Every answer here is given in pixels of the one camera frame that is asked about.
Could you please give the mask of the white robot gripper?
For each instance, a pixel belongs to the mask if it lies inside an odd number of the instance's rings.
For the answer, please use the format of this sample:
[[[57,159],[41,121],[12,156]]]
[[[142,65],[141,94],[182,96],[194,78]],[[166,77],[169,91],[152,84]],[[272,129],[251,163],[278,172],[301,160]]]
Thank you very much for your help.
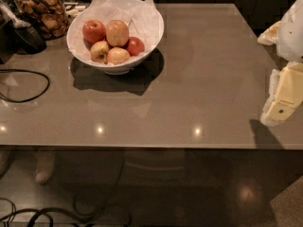
[[[281,71],[272,71],[269,97],[260,117],[263,125],[277,126],[303,102],[303,0],[296,0],[281,21],[262,32],[258,43],[276,44],[279,57],[289,61]]]

